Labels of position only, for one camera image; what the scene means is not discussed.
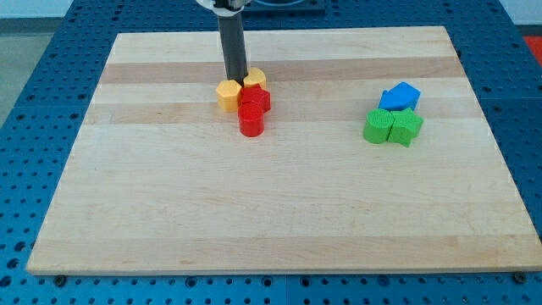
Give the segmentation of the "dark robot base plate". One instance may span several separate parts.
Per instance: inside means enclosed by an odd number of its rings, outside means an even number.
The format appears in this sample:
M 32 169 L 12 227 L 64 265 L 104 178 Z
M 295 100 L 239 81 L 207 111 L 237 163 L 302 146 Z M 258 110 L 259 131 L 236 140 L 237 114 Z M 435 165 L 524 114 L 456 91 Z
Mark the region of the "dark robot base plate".
M 326 0 L 251 0 L 244 8 L 247 13 L 324 12 Z

